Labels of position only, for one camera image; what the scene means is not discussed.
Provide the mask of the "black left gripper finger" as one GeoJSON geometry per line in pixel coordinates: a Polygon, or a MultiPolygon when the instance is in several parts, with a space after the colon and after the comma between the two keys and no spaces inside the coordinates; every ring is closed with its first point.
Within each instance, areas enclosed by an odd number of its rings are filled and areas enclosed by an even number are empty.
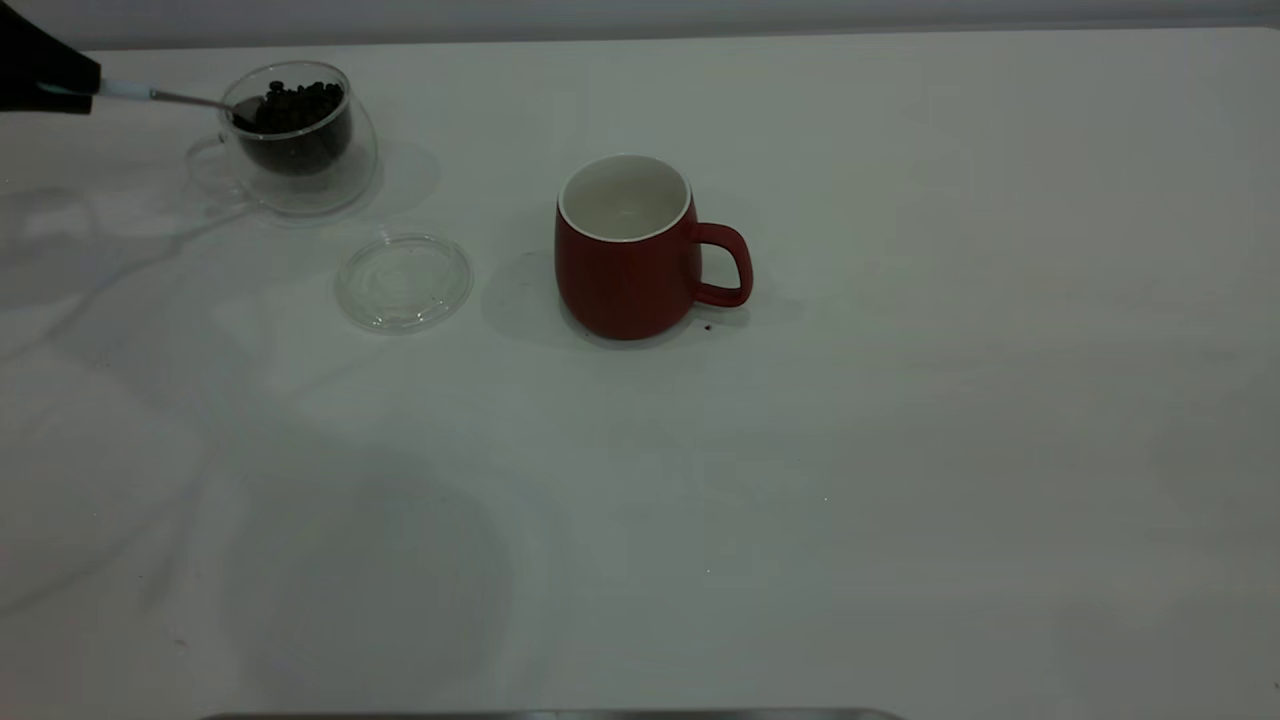
{"type": "Polygon", "coordinates": [[[101,65],[1,1],[1,77],[60,88],[100,88],[101,65]]]}
{"type": "Polygon", "coordinates": [[[60,94],[4,94],[3,113],[49,113],[88,115],[93,109],[93,96],[60,94]]]}

